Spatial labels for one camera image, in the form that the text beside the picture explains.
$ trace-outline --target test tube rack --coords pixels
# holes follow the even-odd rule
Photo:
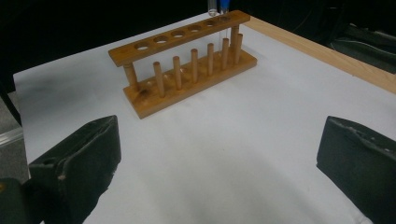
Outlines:
[[[109,50],[114,64],[124,68],[129,86],[123,91],[138,117],[143,119],[254,67],[257,59],[241,49],[243,35],[239,34],[239,24],[249,20],[248,14],[233,10]],[[215,52],[209,43],[206,56],[198,59],[198,50],[191,49],[189,63],[180,65],[179,57],[174,56],[174,68],[166,72],[154,62],[154,76],[137,80],[135,61],[228,28],[230,39],[222,39],[221,50]]]

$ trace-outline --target wooden dowel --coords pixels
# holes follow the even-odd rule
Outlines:
[[[235,53],[233,55],[233,64],[239,63],[239,58],[241,55],[241,48],[242,48],[242,38],[244,36],[242,34],[238,34],[236,38],[236,46],[235,46]]]
[[[134,70],[133,63],[127,63],[123,66],[125,71],[125,76],[128,78],[129,85],[132,87],[132,90],[139,91],[139,83],[137,82],[136,71]]]
[[[230,39],[223,38],[223,44],[221,50],[221,70],[225,70],[227,68],[229,46],[230,46]]]
[[[213,51],[214,51],[213,43],[208,44],[207,45],[207,68],[206,68],[206,72],[207,72],[207,75],[209,77],[213,75]]]
[[[191,50],[192,83],[198,82],[198,49]]]
[[[175,56],[173,58],[173,62],[174,62],[174,70],[175,70],[176,89],[180,91],[181,90],[180,58]]]
[[[159,62],[155,62],[153,65],[155,78],[157,79],[158,92],[160,97],[163,98],[165,96],[165,88],[163,86],[163,72],[161,71],[161,65]]]
[[[231,44],[230,48],[234,50],[237,47],[237,37],[239,34],[239,25],[233,26],[231,28]]]

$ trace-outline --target blue object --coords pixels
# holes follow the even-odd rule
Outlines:
[[[228,12],[229,7],[230,7],[230,0],[220,0],[220,12],[222,13]]]

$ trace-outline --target black object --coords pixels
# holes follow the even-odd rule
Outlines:
[[[0,223],[82,223],[107,190],[120,160],[117,117],[85,124],[30,163],[31,179],[23,185],[0,179],[0,186],[8,189],[0,191]],[[28,217],[28,222],[13,217]]]
[[[396,142],[327,117],[317,167],[374,223],[396,223]]]

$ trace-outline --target white table surface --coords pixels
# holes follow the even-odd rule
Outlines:
[[[396,97],[241,25],[258,64],[145,119],[107,51],[207,14],[15,74],[28,162],[85,123],[117,115],[122,160],[85,223],[371,223],[317,167],[328,116],[396,139]],[[134,64],[203,56],[210,35]]]

